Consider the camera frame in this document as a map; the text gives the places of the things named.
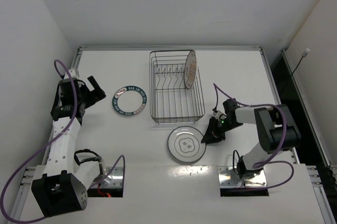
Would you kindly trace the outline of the white plate with flower outline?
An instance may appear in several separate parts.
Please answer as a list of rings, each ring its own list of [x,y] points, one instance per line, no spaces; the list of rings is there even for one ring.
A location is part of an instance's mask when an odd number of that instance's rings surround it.
[[[170,155],[180,163],[196,163],[206,151],[202,143],[203,134],[192,126],[179,126],[167,138],[167,148]]]

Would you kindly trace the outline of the green rimmed white plate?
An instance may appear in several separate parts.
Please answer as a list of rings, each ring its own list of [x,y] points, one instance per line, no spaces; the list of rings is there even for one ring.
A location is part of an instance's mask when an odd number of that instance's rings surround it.
[[[147,95],[145,91],[133,85],[118,89],[112,98],[112,107],[122,116],[135,116],[145,108]]]

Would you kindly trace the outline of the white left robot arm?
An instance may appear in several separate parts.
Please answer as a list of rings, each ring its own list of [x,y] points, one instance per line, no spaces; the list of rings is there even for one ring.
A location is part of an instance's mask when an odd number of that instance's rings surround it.
[[[98,154],[82,161],[76,157],[76,139],[85,110],[106,97],[93,76],[88,81],[93,90],[80,80],[78,70],[71,68],[59,82],[61,102],[52,109],[53,136],[57,139],[51,144],[41,178],[31,185],[46,218],[84,210],[88,189],[105,176]]]

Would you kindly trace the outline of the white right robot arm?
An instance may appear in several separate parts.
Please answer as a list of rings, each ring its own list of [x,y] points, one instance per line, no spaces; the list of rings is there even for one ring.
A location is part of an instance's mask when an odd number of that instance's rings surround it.
[[[224,112],[213,109],[202,143],[213,144],[225,140],[225,133],[244,124],[254,124],[258,143],[250,152],[239,157],[235,173],[248,178],[263,169],[276,155],[298,147],[300,131],[284,105],[239,106],[235,99],[223,102]]]

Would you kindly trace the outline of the orange sunburst pattern plate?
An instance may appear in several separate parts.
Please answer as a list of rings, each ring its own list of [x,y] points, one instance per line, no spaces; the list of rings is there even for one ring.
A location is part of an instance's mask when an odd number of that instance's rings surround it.
[[[184,66],[184,85],[187,90],[189,90],[195,81],[197,70],[197,58],[196,52],[191,50],[186,58]]]

